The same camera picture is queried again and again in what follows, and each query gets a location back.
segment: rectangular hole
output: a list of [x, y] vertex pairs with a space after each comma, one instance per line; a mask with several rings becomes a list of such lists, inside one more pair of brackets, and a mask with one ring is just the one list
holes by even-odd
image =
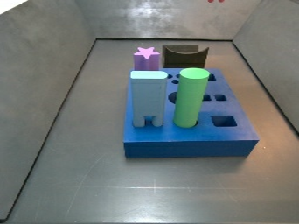
[[211, 101], [211, 96], [209, 94], [205, 94], [202, 100], [205, 102], [210, 102]]
[[217, 127], [237, 127], [238, 123], [233, 115], [214, 115], [211, 117]]
[[225, 102], [227, 100], [227, 97], [225, 94], [215, 94], [214, 96], [218, 102]]
[[210, 74], [209, 81], [215, 81], [215, 80], [217, 80], [215, 75], [214, 75], [214, 73], [211, 73], [211, 74]]

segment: pink star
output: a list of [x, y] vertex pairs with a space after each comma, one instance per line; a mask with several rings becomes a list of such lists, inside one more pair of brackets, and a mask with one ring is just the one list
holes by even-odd
[[150, 47], [150, 48], [143, 48], [143, 47], [138, 47], [138, 51], [135, 53], [135, 55], [145, 55], [146, 59], [150, 59], [151, 55], [159, 55], [159, 52], [155, 52], [155, 48]]

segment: shape sorter board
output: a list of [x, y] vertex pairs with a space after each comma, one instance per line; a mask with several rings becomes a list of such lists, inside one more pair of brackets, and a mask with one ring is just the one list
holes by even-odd
[[133, 124], [134, 111], [129, 79], [126, 102], [125, 148], [127, 158], [230, 157], [247, 156], [258, 144], [258, 133], [219, 69], [210, 71], [198, 124], [181, 128], [174, 124], [175, 96], [181, 68], [169, 73], [163, 126], [151, 119], [143, 128]]

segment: star-shaped block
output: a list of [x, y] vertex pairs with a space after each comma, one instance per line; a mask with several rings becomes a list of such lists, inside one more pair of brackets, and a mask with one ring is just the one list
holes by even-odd
[[137, 71], [159, 71], [161, 53], [155, 52], [155, 48], [138, 47], [135, 53], [135, 70]]

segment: gray wall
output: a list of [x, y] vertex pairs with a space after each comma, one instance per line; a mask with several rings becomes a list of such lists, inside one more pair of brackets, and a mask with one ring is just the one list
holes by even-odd
[[73, 0], [31, 0], [0, 15], [0, 220], [94, 42]]
[[77, 0], [99, 39], [233, 40], [261, 0]]
[[299, 1], [263, 0], [234, 43], [299, 130]]

